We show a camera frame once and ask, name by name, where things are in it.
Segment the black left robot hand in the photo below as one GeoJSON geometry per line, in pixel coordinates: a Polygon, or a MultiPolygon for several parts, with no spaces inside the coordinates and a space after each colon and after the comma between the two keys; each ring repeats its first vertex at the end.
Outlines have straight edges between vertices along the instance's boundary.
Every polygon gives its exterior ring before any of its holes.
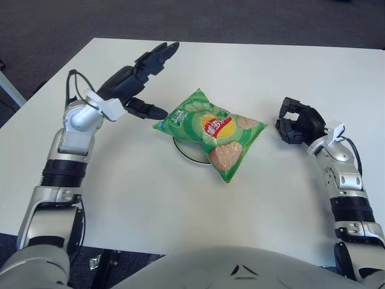
{"type": "Polygon", "coordinates": [[[179,43],[161,43],[150,52],[145,52],[135,60],[134,66],[122,67],[98,89],[103,100],[117,98],[123,108],[141,119],[163,120],[168,113],[153,104],[147,104],[136,95],[145,88],[149,76],[156,76],[164,69],[164,64],[178,50],[179,43]]]}

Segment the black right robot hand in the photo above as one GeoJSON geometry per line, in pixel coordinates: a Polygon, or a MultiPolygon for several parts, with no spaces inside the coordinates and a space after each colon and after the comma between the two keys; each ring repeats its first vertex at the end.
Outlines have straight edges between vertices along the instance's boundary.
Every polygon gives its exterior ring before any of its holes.
{"type": "Polygon", "coordinates": [[[291,145],[305,143],[310,146],[326,135],[321,115],[313,107],[292,98],[284,98],[275,128],[281,139],[291,145]]]}

